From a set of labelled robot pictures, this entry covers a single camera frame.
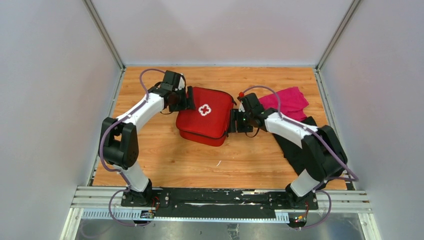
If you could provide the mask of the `red black medicine case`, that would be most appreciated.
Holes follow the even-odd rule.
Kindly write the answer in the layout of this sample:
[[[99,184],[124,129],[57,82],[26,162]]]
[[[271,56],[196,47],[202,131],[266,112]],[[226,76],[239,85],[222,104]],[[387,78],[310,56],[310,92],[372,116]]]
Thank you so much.
[[[192,92],[194,108],[180,111],[176,117],[180,136],[212,147],[222,146],[228,137],[234,98],[210,88],[193,87]]]

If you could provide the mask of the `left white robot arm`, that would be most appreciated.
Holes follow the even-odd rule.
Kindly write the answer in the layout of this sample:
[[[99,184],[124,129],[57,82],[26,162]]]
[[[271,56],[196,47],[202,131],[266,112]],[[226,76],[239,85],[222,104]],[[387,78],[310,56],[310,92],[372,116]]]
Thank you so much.
[[[152,181],[138,164],[138,133],[156,114],[164,109],[171,113],[193,110],[193,88],[187,86],[182,73],[162,71],[163,79],[154,86],[141,86],[144,97],[133,107],[116,118],[107,117],[101,124],[98,156],[108,172],[119,174],[125,181],[125,192],[134,196],[140,206],[149,206],[153,201]]]

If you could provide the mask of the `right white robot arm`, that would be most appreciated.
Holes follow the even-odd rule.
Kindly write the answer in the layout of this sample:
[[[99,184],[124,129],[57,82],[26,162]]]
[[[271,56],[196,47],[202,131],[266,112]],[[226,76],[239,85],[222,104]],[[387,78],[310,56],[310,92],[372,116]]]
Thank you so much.
[[[334,129],[294,120],[275,108],[264,108],[255,93],[239,93],[239,113],[245,126],[277,135],[300,150],[303,170],[285,188],[286,204],[298,209],[325,181],[341,176],[347,157]]]

